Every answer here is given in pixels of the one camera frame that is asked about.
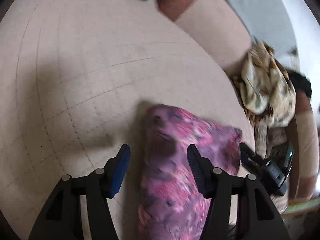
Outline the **purple floral cloth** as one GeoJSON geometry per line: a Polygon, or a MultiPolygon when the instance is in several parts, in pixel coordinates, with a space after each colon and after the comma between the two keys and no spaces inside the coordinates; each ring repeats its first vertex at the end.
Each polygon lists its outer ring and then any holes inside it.
{"type": "Polygon", "coordinates": [[[230,175],[240,167],[242,130],[185,109],[155,105],[145,118],[145,163],[138,206],[140,239],[199,239],[210,201],[199,193],[187,149],[230,175]]]}

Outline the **striped brown quilt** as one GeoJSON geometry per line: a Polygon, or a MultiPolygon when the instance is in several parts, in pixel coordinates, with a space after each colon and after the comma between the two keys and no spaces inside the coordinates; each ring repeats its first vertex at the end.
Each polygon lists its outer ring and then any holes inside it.
{"type": "Polygon", "coordinates": [[[274,146],[287,142],[287,136],[283,127],[268,128],[267,124],[260,122],[254,128],[255,153],[262,159],[270,156],[274,146]]]}

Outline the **beige floral blanket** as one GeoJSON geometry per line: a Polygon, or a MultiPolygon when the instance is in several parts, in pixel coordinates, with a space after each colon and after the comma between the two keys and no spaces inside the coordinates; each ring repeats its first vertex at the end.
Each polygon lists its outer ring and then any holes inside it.
{"type": "Polygon", "coordinates": [[[266,42],[253,44],[239,75],[232,77],[252,126],[286,127],[295,115],[296,91],[266,42]]]}

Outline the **black garment on backrest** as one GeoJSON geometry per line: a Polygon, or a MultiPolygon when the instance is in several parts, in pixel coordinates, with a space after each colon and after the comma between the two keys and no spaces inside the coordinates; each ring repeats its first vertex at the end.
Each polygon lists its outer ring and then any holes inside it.
{"type": "Polygon", "coordinates": [[[308,98],[312,97],[311,82],[298,72],[290,71],[289,79],[291,80],[295,90],[302,90],[308,98]]]}

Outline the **pink quilted mattress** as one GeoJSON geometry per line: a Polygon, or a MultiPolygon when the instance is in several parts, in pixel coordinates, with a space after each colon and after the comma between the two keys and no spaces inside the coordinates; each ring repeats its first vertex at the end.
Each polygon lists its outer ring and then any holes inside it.
{"type": "Polygon", "coordinates": [[[108,201],[120,239],[137,234],[143,117],[153,104],[254,132],[233,84],[153,0],[15,0],[1,21],[1,211],[27,239],[69,174],[122,144],[131,161],[108,201]]]}

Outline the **grey pillow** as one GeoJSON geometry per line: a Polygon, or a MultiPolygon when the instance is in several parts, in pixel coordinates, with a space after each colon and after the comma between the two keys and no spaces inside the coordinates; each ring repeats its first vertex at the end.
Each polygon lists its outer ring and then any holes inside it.
{"type": "Polygon", "coordinates": [[[282,0],[226,0],[241,18],[255,42],[264,41],[274,49],[284,67],[299,64],[292,23],[282,0]]]}

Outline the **pink brown bolster cushion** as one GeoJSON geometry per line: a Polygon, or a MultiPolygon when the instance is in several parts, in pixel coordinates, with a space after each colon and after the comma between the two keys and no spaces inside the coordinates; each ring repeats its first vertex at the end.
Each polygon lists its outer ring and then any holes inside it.
{"type": "Polygon", "coordinates": [[[228,76],[240,73],[252,38],[226,0],[157,0],[157,4],[228,76]]]}

